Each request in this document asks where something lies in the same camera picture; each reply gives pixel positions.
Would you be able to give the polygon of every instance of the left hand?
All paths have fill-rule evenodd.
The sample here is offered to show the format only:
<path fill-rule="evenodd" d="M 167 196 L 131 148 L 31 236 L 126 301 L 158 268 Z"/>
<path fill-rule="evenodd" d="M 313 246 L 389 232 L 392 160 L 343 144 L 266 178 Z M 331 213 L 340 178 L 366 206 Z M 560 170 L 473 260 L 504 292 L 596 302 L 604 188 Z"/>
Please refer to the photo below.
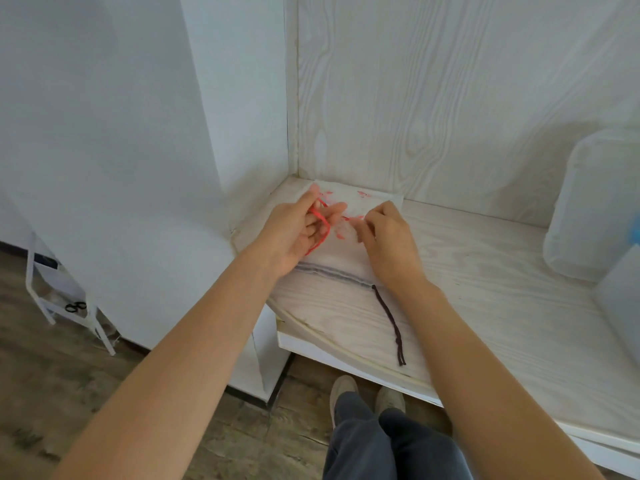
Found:
<path fill-rule="evenodd" d="M 255 242 L 274 253 L 278 277 L 290 272 L 308 250 L 329 232 L 326 225 L 310 212 L 311 207 L 322 214 L 330 225 L 340 222 L 347 209 L 345 202 L 322 207 L 318 197 L 320 188 L 312 184 L 295 203 L 281 203 L 271 211 Z"/>

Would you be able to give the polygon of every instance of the red string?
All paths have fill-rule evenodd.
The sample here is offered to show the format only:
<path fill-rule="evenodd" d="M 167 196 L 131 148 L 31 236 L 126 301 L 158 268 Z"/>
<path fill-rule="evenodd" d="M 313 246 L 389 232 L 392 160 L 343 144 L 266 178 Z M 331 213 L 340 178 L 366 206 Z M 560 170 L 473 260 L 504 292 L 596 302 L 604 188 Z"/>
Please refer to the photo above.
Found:
<path fill-rule="evenodd" d="M 322 204 L 323 207 L 329 207 L 326 204 L 326 202 L 324 202 L 324 200 L 322 200 L 321 198 L 319 198 L 318 200 L 320 201 L 320 203 Z M 329 224 L 329 221 L 327 221 L 326 218 L 324 217 L 324 215 L 322 215 L 320 212 L 318 212 L 313 205 L 309 209 L 309 212 L 311 212 L 313 215 L 315 215 L 318 219 L 320 219 L 320 221 L 324 225 L 326 225 L 326 233 L 324 234 L 324 236 L 322 236 L 320 238 L 320 241 L 316 242 L 315 245 L 313 245 L 313 247 L 311 247 L 311 249 L 309 249 L 307 251 L 307 254 L 305 254 L 305 256 L 308 256 L 309 254 L 311 254 L 311 251 L 315 250 L 320 244 L 322 244 L 324 242 L 324 240 L 327 238 L 327 236 L 329 235 L 329 233 L 331 232 L 331 225 Z"/>

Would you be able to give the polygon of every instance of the shoe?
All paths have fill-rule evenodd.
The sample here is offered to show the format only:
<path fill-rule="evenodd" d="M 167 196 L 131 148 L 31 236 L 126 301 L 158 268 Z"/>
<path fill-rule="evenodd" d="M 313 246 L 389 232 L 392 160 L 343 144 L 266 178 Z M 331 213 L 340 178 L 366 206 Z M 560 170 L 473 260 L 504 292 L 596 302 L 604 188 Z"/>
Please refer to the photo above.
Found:
<path fill-rule="evenodd" d="M 355 392 L 358 393 L 358 385 L 356 380 L 351 376 L 340 376 L 333 383 L 331 388 L 331 395 L 329 396 L 329 408 L 331 409 L 331 423 L 335 428 L 335 404 L 338 402 L 338 398 L 343 392 Z"/>
<path fill-rule="evenodd" d="M 404 396 L 401 392 L 389 389 L 388 387 L 382 387 L 376 397 L 376 414 L 380 416 L 382 411 L 389 408 L 396 408 L 402 412 L 406 412 Z"/>

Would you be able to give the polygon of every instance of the white cloth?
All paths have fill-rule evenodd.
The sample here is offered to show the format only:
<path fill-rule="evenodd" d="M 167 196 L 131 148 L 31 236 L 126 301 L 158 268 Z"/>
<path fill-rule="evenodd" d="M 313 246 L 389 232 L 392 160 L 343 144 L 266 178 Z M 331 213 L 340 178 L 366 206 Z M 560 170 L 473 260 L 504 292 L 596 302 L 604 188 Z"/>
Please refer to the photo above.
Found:
<path fill-rule="evenodd" d="M 321 182 L 320 198 L 327 204 L 346 202 L 347 218 L 363 218 L 368 211 L 384 201 L 390 200 L 398 209 L 402 208 L 403 196 L 374 190 L 352 187 L 350 185 Z M 365 286 L 376 282 L 369 257 L 362 243 L 358 243 L 356 231 L 346 219 L 331 227 L 329 236 L 306 256 L 298 266 L 300 271 L 318 273 L 327 277 L 356 281 Z"/>

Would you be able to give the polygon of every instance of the scissors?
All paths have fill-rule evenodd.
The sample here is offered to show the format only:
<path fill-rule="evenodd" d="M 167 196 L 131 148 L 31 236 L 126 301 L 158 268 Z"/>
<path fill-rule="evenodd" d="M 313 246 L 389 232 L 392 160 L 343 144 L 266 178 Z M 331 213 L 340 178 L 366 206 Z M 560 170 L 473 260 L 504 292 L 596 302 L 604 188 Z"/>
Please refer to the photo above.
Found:
<path fill-rule="evenodd" d="M 65 310 L 69 313 L 77 313 L 78 310 L 86 310 L 86 303 L 84 301 L 76 301 L 75 303 L 68 303 L 65 305 Z"/>

